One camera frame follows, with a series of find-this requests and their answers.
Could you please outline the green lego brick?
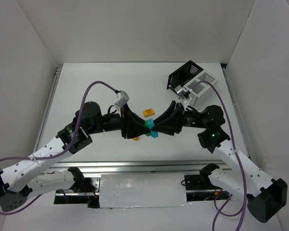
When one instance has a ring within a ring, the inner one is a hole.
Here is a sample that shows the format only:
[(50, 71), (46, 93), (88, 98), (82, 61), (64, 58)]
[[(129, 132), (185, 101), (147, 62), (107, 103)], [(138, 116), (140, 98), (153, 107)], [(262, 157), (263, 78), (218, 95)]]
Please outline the green lego brick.
[(145, 125), (147, 128), (150, 128), (150, 125), (149, 125), (148, 120), (146, 120), (146, 121), (144, 122), (144, 125)]

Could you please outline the teal lego brick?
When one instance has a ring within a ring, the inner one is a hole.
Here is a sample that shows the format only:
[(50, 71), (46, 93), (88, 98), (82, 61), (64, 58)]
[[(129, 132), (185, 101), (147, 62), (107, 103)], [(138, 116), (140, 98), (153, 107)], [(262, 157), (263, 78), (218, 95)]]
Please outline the teal lego brick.
[(145, 135), (147, 137), (151, 136), (152, 138), (157, 138), (158, 137), (158, 132), (153, 131), (152, 127), (155, 125), (154, 120), (153, 119), (148, 119), (149, 125), (150, 125), (150, 132), (146, 133)]

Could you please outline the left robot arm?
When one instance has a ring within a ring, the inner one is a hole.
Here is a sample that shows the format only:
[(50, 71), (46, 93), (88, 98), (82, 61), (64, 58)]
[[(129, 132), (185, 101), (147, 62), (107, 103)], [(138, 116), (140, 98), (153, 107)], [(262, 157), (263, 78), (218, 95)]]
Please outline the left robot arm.
[(13, 215), (25, 209), (30, 197), (40, 197), (52, 190), (93, 191), (94, 185), (78, 167), (43, 175), (54, 164), (71, 157), (92, 143), (90, 135), (120, 130), (122, 137), (133, 139), (147, 134), (150, 128), (143, 119), (124, 105), (119, 113), (103, 115), (99, 104), (84, 103), (72, 123), (65, 126), (42, 148), (18, 163), (0, 168), (0, 215)]

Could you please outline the yellow curved lego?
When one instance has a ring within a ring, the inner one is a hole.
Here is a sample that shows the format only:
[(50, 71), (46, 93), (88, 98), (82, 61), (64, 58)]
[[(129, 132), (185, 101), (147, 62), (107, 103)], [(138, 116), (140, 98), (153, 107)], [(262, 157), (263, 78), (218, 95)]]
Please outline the yellow curved lego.
[(153, 115), (155, 115), (155, 111), (152, 108), (146, 109), (143, 111), (143, 115), (144, 115), (144, 117), (153, 116)]

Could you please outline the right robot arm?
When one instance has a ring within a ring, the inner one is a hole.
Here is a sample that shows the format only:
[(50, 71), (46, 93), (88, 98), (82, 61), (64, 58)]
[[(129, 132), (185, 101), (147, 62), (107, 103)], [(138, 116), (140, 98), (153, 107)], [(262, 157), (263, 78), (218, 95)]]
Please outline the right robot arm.
[(209, 182), (241, 199), (248, 211), (261, 223), (266, 223), (287, 203), (288, 185), (261, 170), (240, 150), (233, 147), (233, 139), (221, 126), (225, 123), (220, 106), (210, 105), (202, 112), (184, 110), (181, 103), (172, 101), (169, 108), (154, 121), (153, 131), (174, 135), (183, 127), (201, 128), (200, 145), (217, 155), (234, 174), (227, 174), (217, 165), (201, 170)]

